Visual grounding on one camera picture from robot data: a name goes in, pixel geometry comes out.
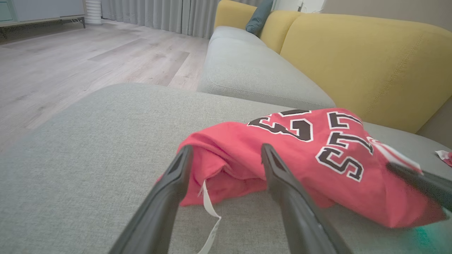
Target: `pillow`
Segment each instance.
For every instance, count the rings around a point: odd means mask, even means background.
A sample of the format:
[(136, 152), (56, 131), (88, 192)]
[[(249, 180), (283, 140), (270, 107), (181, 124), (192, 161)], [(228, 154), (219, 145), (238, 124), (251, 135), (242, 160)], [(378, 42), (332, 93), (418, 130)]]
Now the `pillow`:
[(270, 12), (272, 11), (273, 0), (263, 0), (259, 4), (253, 16), (246, 24), (245, 30), (249, 33), (257, 34), (265, 25)]

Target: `jersey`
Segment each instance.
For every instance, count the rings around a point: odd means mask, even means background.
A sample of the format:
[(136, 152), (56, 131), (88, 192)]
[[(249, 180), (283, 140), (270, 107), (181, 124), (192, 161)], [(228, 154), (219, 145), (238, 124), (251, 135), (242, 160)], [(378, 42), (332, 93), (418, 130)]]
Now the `jersey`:
[(358, 116), (341, 108), (289, 110), (191, 134), (180, 145), (193, 146), (181, 205), (202, 204), (204, 180), (213, 203), (265, 190), (264, 143), (275, 148), (320, 207), (338, 203), (392, 228), (446, 219), (438, 203), (386, 169), (389, 161), (421, 172), (419, 165), (373, 139)]

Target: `white cabinet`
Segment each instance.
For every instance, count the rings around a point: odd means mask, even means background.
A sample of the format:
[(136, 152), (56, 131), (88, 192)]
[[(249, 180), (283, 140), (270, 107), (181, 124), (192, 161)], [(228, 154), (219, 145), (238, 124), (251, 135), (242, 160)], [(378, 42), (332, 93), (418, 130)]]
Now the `white cabinet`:
[(83, 0), (13, 0), (17, 21), (84, 15)]
[(13, 20), (13, 15), (7, 2), (0, 2), (0, 22)]

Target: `yellow cushion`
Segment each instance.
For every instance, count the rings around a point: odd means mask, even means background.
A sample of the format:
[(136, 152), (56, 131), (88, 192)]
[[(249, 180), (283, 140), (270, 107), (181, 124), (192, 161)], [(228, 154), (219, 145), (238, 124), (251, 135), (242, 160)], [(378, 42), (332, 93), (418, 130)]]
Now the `yellow cushion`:
[(303, 14), (280, 55), (338, 107), (416, 132), (452, 95), (452, 33), (416, 22)]
[(273, 11), (267, 18), (264, 28), (260, 34), (260, 39), (273, 49), (276, 53), (280, 53), (283, 47), (284, 39), (287, 31), (292, 25), (293, 21), (301, 15), (297, 11), (276, 10)]
[(229, 0), (221, 0), (218, 3), (214, 28), (219, 26), (235, 27), (245, 30), (245, 26), (253, 16), (257, 7), (237, 3)]

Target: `gray sofa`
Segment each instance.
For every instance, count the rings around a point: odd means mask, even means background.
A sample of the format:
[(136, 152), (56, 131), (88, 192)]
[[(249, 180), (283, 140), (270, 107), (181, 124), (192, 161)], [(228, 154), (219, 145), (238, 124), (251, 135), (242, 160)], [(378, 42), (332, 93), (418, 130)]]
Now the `gray sofa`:
[(220, 26), (209, 42), (198, 92), (291, 108), (334, 108), (333, 100), (257, 36)]
[[(0, 155), (0, 252), (107, 253), (190, 133), (287, 109), (146, 84), (94, 92)], [(365, 128), (424, 170), (452, 179), (433, 153), (447, 147)], [(266, 192), (214, 207), (223, 219), (210, 253), (288, 253), (279, 208)], [(394, 230), (339, 205), (324, 212), (357, 254), (450, 253), (451, 220)], [(180, 207), (169, 252), (197, 253), (214, 224), (202, 206)]]

